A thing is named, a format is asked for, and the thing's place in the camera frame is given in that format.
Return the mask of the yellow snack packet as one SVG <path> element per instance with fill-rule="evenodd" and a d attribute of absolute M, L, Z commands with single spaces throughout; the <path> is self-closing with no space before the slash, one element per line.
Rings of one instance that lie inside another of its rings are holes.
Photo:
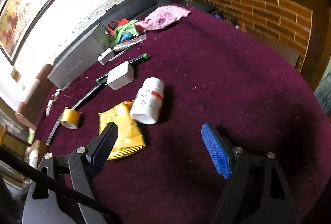
<path fill-rule="evenodd" d="M 137 122 L 130 116 L 132 104 L 133 101 L 125 101 L 105 112 L 98 113 L 99 134 L 108 123 L 115 123 L 118 127 L 118 138 L 109 154 L 108 161 L 131 156 L 146 147 Z"/>

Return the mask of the yellow tape roll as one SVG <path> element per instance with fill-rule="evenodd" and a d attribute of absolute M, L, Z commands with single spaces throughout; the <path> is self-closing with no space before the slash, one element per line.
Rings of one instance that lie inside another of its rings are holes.
<path fill-rule="evenodd" d="M 67 129 L 75 130 L 79 126 L 80 114 L 71 108 L 66 107 L 63 110 L 60 123 Z"/>

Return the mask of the white pill bottle red label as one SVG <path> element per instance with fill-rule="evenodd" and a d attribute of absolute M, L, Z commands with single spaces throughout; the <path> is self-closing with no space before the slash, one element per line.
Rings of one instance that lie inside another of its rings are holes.
<path fill-rule="evenodd" d="M 130 109 L 129 115 L 139 123 L 157 123 L 164 98 L 164 82 L 159 78 L 145 79 Z"/>

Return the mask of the long black marker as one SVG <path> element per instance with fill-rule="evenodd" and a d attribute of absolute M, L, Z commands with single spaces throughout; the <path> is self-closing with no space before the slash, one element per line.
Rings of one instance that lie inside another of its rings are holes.
<path fill-rule="evenodd" d="M 82 98 L 80 98 L 70 109 L 74 110 L 74 111 L 78 111 L 80 108 L 82 108 L 86 103 L 88 103 L 89 101 L 91 101 L 105 86 L 105 83 L 100 83 L 97 84 L 94 88 L 92 88 L 90 91 L 88 91 L 87 94 L 85 94 Z M 56 131 L 57 128 L 60 125 L 60 121 L 62 118 L 62 115 L 64 114 L 64 112 L 61 113 L 60 117 L 58 118 L 58 120 L 56 121 L 53 129 L 51 130 L 48 139 L 46 141 L 46 145 L 50 146 L 53 143 L 53 140 L 56 136 Z"/>

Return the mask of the white key tag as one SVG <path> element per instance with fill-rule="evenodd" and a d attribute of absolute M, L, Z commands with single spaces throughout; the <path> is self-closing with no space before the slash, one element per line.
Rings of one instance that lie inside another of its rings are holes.
<path fill-rule="evenodd" d="M 46 111 L 45 111 L 46 117 L 49 116 L 49 114 L 50 114 L 52 108 L 54 107 L 54 105 L 58 103 L 58 96 L 59 96 L 60 93 L 61 93 L 61 89 L 58 88 L 55 91 L 55 93 L 53 95 L 51 95 L 51 97 L 48 101 L 48 104 L 46 106 Z"/>

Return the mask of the black marker green cap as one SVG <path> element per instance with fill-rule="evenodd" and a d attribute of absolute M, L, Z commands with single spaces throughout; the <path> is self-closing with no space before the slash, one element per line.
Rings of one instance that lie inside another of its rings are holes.
<path fill-rule="evenodd" d="M 111 69 L 108 73 L 95 80 L 96 83 L 106 83 L 117 90 L 134 80 L 134 67 L 149 60 L 147 54 L 142 54 Z"/>

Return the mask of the white power adapter cube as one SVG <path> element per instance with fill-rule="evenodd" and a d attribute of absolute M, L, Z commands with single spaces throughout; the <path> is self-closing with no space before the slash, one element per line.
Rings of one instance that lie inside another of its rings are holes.
<path fill-rule="evenodd" d="M 109 71 L 106 85 L 112 90 L 118 90 L 134 80 L 134 69 L 125 61 Z"/>

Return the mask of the brown wooden chair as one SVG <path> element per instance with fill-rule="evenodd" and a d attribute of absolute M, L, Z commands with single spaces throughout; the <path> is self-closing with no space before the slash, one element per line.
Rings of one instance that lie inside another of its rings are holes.
<path fill-rule="evenodd" d="M 32 130 L 36 130 L 41 110 L 54 87 L 54 84 L 48 78 L 52 69 L 52 65 L 44 65 L 32 80 L 30 87 L 15 112 L 16 119 Z"/>

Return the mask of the small white charger plug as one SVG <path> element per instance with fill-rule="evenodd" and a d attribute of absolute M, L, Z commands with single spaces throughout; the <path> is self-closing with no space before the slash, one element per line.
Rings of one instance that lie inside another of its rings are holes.
<path fill-rule="evenodd" d="M 113 52 L 112 48 L 108 48 L 98 56 L 98 62 L 101 65 L 105 65 L 108 61 L 110 61 L 110 59 L 114 58 L 114 56 L 115 53 Z"/>

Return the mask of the silver grey cardboard box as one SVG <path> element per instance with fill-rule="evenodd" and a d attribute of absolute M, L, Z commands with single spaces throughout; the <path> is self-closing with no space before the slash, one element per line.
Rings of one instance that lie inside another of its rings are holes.
<path fill-rule="evenodd" d="M 98 61 L 98 57 L 109 47 L 110 35 L 99 23 L 83 34 L 59 58 L 48 79 L 59 89 L 66 89 L 77 77 Z"/>

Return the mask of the toothpaste tube package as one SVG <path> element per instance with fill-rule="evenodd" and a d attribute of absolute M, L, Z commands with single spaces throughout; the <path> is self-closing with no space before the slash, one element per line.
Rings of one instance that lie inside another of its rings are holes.
<path fill-rule="evenodd" d="M 113 49 L 114 49 L 115 52 L 120 52 L 120 51 L 123 51 L 123 50 L 133 46 L 133 45 L 139 44 L 139 43 L 141 43 L 145 40 L 146 40 L 146 34 L 140 35 L 140 36 L 138 36 L 134 39 L 125 40 L 124 42 L 117 44 L 116 46 L 114 46 Z"/>

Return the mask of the blue small box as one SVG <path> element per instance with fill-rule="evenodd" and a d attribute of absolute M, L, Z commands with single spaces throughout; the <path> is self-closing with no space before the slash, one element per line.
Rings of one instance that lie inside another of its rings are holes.
<path fill-rule="evenodd" d="M 131 32 L 126 32 L 124 33 L 122 36 L 121 36 L 121 39 L 120 39 L 120 43 L 123 43 L 123 42 L 126 42 L 126 41 L 129 41 L 132 37 L 132 33 Z"/>

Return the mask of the green cloth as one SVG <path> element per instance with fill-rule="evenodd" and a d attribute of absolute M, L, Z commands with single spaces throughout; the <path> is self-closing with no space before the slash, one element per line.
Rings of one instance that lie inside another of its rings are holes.
<path fill-rule="evenodd" d="M 138 22 L 138 20 L 133 19 L 130 20 L 126 25 L 123 25 L 121 27 L 118 27 L 114 31 L 114 35 L 111 35 L 110 37 L 110 46 L 114 47 L 117 44 L 120 43 L 121 36 L 126 32 L 132 33 L 132 39 L 137 37 L 139 35 L 139 32 L 136 30 L 135 24 Z"/>

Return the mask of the pink towel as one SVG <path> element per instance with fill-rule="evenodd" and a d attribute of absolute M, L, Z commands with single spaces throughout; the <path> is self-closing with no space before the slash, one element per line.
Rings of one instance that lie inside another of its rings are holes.
<path fill-rule="evenodd" d="M 135 23 L 138 32 L 157 31 L 164 29 L 181 18 L 187 17 L 190 10 L 177 5 L 165 5 L 156 8 L 145 19 Z"/>

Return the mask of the wooden brick pattern counter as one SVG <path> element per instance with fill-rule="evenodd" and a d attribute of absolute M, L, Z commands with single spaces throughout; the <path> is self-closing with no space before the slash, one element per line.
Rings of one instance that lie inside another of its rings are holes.
<path fill-rule="evenodd" d="M 330 57 L 330 7 L 326 0 L 207 0 L 237 18 L 245 31 L 293 52 L 292 65 L 316 89 Z"/>

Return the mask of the black leather sofa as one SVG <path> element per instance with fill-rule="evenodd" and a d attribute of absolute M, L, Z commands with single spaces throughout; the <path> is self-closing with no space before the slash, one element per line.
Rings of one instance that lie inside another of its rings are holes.
<path fill-rule="evenodd" d="M 75 43 L 83 37 L 88 31 L 90 31 L 97 24 L 101 23 L 104 26 L 112 20 L 121 20 L 121 19 L 141 19 L 147 16 L 149 13 L 154 11 L 156 8 L 163 5 L 170 4 L 180 4 L 186 6 L 193 6 L 203 12 L 208 14 L 213 14 L 217 11 L 217 8 L 210 3 L 198 2 L 198 1 L 188 1 L 188 0 L 124 0 L 119 4 L 114 4 L 112 7 L 107 8 L 104 14 L 98 17 L 95 21 L 88 21 L 87 25 L 84 26 L 79 33 L 74 34 L 73 41 L 70 42 L 67 48 L 65 48 L 54 60 L 54 65 L 56 65 L 59 60 L 65 55 L 68 50 Z"/>

